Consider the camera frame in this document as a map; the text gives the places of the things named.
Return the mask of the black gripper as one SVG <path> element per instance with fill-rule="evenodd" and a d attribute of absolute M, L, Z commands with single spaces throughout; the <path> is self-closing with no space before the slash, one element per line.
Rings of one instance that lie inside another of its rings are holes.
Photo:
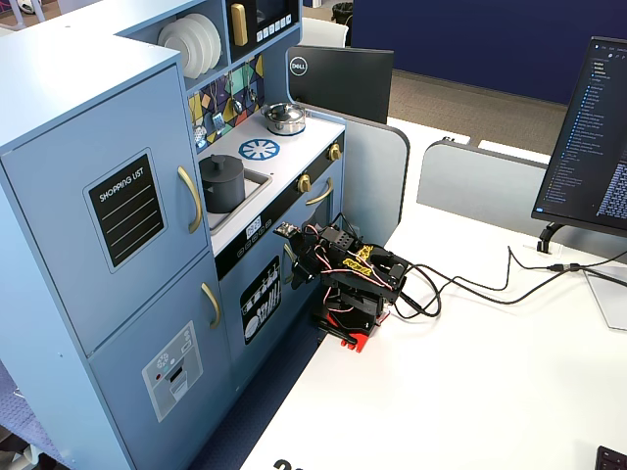
<path fill-rule="evenodd" d="M 326 258 L 328 247 L 329 239 L 322 233 L 302 230 L 294 236 L 292 248 L 297 258 L 292 266 L 293 290 L 318 280 L 320 272 L 330 269 L 330 261 Z"/>

